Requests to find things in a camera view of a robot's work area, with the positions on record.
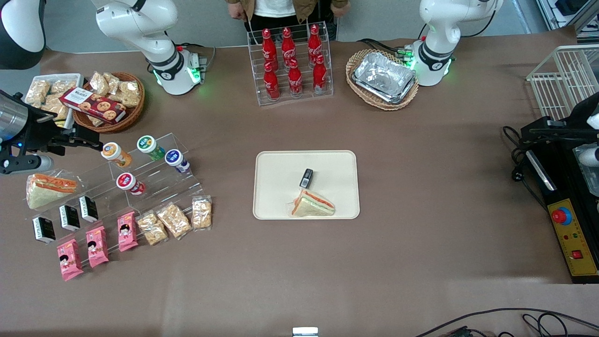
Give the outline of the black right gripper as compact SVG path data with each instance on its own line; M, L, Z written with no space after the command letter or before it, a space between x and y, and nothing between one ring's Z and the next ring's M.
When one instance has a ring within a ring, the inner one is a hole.
M60 128L53 121L57 116L55 113L26 104L22 93L15 93L14 100L28 109L27 121L14 137L14 147L19 149L21 155L26 152L49 152L64 156L66 147L102 149L98 132L84 126Z

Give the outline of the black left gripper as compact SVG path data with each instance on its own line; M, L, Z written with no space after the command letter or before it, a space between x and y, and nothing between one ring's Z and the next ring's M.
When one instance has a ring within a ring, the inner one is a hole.
M521 128L528 135L528 142L552 142L560 137L568 140L580 140L596 143L599 132L599 93L589 96L575 105L569 117L561 119L565 127L554 122L533 122Z

